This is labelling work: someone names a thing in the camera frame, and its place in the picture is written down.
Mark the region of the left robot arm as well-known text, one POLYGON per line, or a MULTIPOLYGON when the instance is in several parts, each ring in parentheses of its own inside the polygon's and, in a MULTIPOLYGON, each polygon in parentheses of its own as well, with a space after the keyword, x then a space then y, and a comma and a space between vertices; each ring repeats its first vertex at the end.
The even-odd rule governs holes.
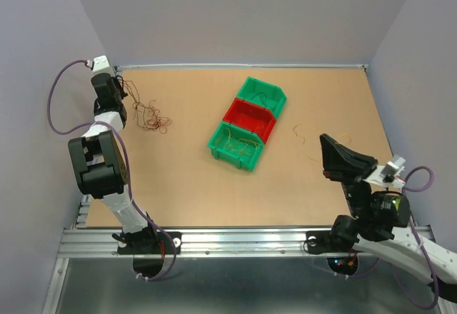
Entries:
POLYGON ((129 172, 115 138, 126 124, 122 100, 127 93, 107 72, 93 76, 91 84, 96 92, 94 123, 82 137, 68 142, 77 186, 116 216, 122 232, 113 238, 120 248, 150 253, 158 247, 159 235, 130 199, 129 172))

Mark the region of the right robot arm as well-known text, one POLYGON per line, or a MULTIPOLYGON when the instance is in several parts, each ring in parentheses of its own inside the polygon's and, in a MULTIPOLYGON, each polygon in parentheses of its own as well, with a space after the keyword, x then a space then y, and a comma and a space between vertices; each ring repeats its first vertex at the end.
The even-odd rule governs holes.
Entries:
POLYGON ((326 133, 319 140, 323 175, 341 184, 350 212, 338 216, 328 233, 332 250, 355 248, 376 255, 407 270, 438 297, 456 302, 456 253, 413 227, 401 177, 405 159, 395 155, 381 166, 326 133))

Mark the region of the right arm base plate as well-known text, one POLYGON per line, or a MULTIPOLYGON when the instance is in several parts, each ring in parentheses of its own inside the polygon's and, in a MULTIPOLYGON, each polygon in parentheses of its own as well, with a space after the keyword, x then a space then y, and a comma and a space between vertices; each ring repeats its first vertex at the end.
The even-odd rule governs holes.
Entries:
POLYGON ((359 239, 356 236, 333 231, 311 231, 303 242, 303 250, 312 255, 346 253, 359 239))

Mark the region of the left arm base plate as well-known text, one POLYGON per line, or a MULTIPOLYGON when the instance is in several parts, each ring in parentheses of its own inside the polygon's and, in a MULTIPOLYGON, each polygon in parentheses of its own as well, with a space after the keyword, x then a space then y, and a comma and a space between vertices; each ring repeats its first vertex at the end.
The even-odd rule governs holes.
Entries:
POLYGON ((118 243, 119 255, 174 254, 173 246, 163 232, 145 229, 136 233, 112 233, 111 237, 118 243))

